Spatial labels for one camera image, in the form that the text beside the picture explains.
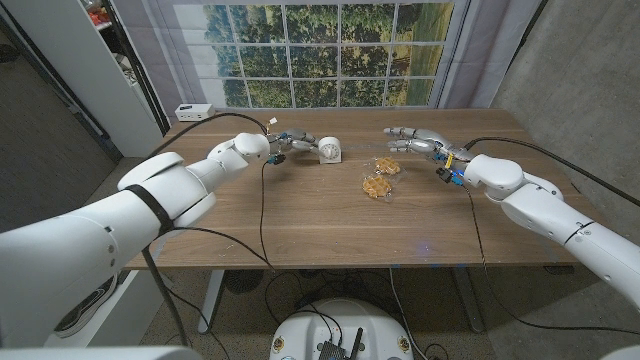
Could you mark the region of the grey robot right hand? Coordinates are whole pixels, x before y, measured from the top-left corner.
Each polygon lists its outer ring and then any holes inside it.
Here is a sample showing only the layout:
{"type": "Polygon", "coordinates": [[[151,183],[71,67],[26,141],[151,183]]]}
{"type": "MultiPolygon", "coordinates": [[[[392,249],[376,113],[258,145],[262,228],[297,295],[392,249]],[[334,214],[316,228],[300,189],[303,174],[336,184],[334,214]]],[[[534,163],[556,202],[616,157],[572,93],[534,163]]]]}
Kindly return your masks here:
{"type": "Polygon", "coordinates": [[[393,137],[393,140],[387,143],[391,152],[412,152],[434,159],[440,157],[443,161],[452,158],[453,161],[459,162],[470,162],[475,157],[475,154],[462,147],[457,147],[442,135],[431,130],[390,127],[385,128],[383,132],[385,135],[393,137]]]}

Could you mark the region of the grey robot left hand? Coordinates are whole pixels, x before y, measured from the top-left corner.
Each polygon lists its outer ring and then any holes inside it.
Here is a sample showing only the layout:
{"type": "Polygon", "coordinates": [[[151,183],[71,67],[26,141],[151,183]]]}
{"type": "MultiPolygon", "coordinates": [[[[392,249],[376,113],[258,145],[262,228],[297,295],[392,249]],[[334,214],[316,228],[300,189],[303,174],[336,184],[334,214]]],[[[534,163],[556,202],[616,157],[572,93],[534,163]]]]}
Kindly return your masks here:
{"type": "Polygon", "coordinates": [[[291,150],[320,154],[316,137],[302,129],[291,128],[279,134],[270,134],[267,140],[271,154],[286,153],[291,150]]]}

